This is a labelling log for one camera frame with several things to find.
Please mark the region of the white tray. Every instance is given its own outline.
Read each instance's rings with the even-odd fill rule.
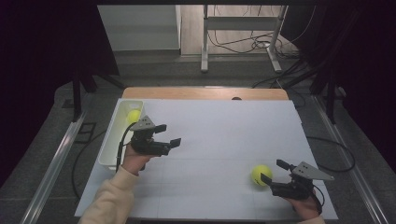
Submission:
[[[111,117],[108,130],[106,132],[105,140],[100,148],[98,161],[99,164],[105,166],[110,171],[116,170],[117,151],[119,143],[125,129],[128,127],[127,116],[132,110],[140,110],[140,117],[143,118],[146,113],[142,101],[119,99],[116,108],[114,109],[113,116]],[[125,136],[124,143],[130,141],[134,132],[128,132]]]

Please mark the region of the yellow tennis ball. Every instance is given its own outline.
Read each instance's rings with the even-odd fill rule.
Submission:
[[[132,124],[134,122],[137,122],[139,120],[139,117],[140,117],[140,110],[131,110],[128,113],[128,116],[126,119],[128,121],[128,124]]]
[[[271,169],[267,165],[261,164],[253,168],[253,170],[251,171],[251,179],[255,184],[258,184],[260,186],[266,186],[266,184],[262,182],[262,174],[272,178]]]

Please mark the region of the table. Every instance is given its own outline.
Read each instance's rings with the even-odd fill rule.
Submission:
[[[231,101],[234,97],[243,100]],[[254,165],[265,163],[272,168],[276,182],[289,182],[289,173],[276,168],[276,159],[295,165],[304,160],[315,165],[299,116],[283,90],[129,88],[122,98],[142,99],[151,119],[168,125],[165,133],[154,136],[157,141],[182,139],[181,146],[172,149],[169,156],[150,161],[141,172],[130,217],[298,219],[289,203],[249,179]],[[113,173],[96,161],[76,216],[81,216],[98,187],[111,176]],[[323,182],[314,183],[325,195],[323,216],[337,219]]]

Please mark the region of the black curtain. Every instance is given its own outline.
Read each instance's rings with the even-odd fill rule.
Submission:
[[[119,71],[97,6],[88,1],[2,1],[0,41],[2,185],[47,118],[57,88],[74,73],[86,80]]]

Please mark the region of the wire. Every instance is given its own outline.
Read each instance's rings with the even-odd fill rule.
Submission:
[[[353,153],[346,146],[342,145],[341,143],[338,143],[338,142],[335,142],[333,140],[329,140],[329,139],[326,139],[326,138],[320,138],[320,137],[307,136],[306,138],[336,144],[337,146],[339,146],[343,150],[345,150],[350,155],[350,157],[352,159],[352,164],[350,165],[350,167],[348,167],[346,169],[342,169],[342,170],[334,170],[333,168],[329,168],[327,166],[324,166],[324,165],[318,163],[319,167],[321,167],[321,168],[323,168],[325,170],[328,170],[328,171],[336,172],[336,173],[348,172],[348,171],[352,170],[355,167],[356,160],[355,160],[355,157],[353,156]]]
[[[265,82],[267,82],[267,81],[271,81],[271,80],[273,80],[273,79],[277,79],[277,78],[279,78],[279,77],[282,77],[282,75],[277,76],[277,77],[270,77],[270,78],[267,78],[267,79],[265,79],[265,80],[261,80],[261,81],[255,82],[255,83],[253,83],[253,85],[251,86],[251,89],[254,89],[254,88],[256,88],[257,86],[259,86],[260,84],[262,84],[262,83],[265,83]]]
[[[285,45],[288,45],[288,44],[290,44],[290,43],[292,43],[292,42],[298,40],[301,36],[303,36],[303,34],[305,34],[306,30],[307,30],[308,27],[311,25],[311,22],[312,22],[312,19],[314,18],[316,9],[317,9],[317,7],[315,6],[315,7],[314,7],[314,10],[312,11],[311,18],[309,19],[309,22],[308,22],[308,24],[305,26],[305,29],[303,30],[303,32],[302,32],[299,36],[297,36],[296,38],[294,38],[293,40],[291,40],[291,41],[289,41],[288,43],[286,43]]]
[[[250,7],[250,11],[251,11],[251,6],[247,6],[247,11],[243,14],[243,16],[245,16],[245,15],[248,13],[249,7]],[[259,12],[258,12],[258,15],[257,15],[257,16],[260,15],[261,10],[262,10],[262,6],[260,6],[260,8],[259,8]],[[213,7],[213,16],[216,16],[216,11],[219,13],[219,15],[221,15],[218,6],[217,6],[217,5],[214,5],[214,7]],[[220,43],[220,42],[218,41],[217,31],[215,30],[215,31],[214,31],[214,34],[215,34],[215,40],[216,40],[216,43],[217,43],[217,44],[215,44],[215,43],[212,41],[212,38],[211,38],[210,34],[208,34],[208,37],[209,37],[210,42],[212,42],[212,44],[213,44],[214,46],[216,46],[216,47],[223,48],[223,49],[227,49],[227,50],[230,50],[230,51],[235,52],[235,53],[249,53],[249,52],[253,51],[254,49],[266,49],[266,48],[268,48],[268,47],[265,45],[265,43],[270,43],[270,42],[269,42],[269,41],[259,41],[258,38],[264,37],[264,36],[271,37],[271,34],[272,34],[272,33],[273,33],[273,32],[268,33],[268,34],[265,34],[265,35],[253,36],[253,31],[252,31],[252,32],[250,33],[250,37],[249,37],[249,38],[244,38],[244,39],[240,39],[240,40],[236,40],[236,41],[232,41],[232,42]],[[222,45],[228,45],[228,44],[233,44],[233,43],[242,42],[242,41],[245,41],[245,40],[253,40],[253,43],[251,44],[251,49],[248,50],[248,51],[237,51],[237,50],[230,49],[230,48],[227,48],[227,47],[222,46]]]
[[[119,170],[119,166],[121,165],[121,157],[122,157],[122,148],[124,146],[126,146],[124,144],[125,141],[125,136],[126,134],[129,132],[129,130],[132,128],[132,126],[134,126],[136,124],[136,122],[133,122],[132,124],[130,124],[126,129],[124,134],[122,135],[121,141],[119,143],[119,150],[117,151],[117,163],[116,163],[116,172]]]
[[[87,144],[81,149],[81,151],[78,153],[76,160],[73,164],[73,168],[72,168],[72,185],[73,185],[73,191],[76,194],[76,196],[78,197],[78,199],[81,199],[78,191],[77,191],[77,187],[76,187],[76,181],[75,181],[75,171],[76,171],[76,166],[78,163],[78,159],[81,156],[82,152],[90,145],[91,142],[93,142],[96,138],[98,138],[100,135],[102,135],[103,133],[105,133],[106,130],[102,131],[101,133],[97,134],[94,138],[92,138],[90,141],[87,142]]]
[[[323,206],[324,205],[324,201],[325,201],[324,194],[316,185],[314,185],[314,188],[317,189],[320,192],[320,194],[322,195],[323,203],[321,205]]]
[[[251,51],[253,51],[253,50],[256,49],[256,48],[253,48],[253,49],[249,49],[249,50],[247,50],[247,51],[237,51],[237,50],[234,50],[234,49],[230,49],[230,48],[224,47],[224,46],[222,46],[222,45],[217,45],[217,44],[215,44],[215,43],[213,42],[212,38],[210,37],[210,34],[207,34],[207,36],[209,37],[210,42],[212,42],[212,44],[213,44],[214,46],[219,47],[219,48],[223,48],[223,49],[227,49],[227,50],[230,50],[230,51],[235,52],[235,53],[249,53],[249,52],[251,52]]]

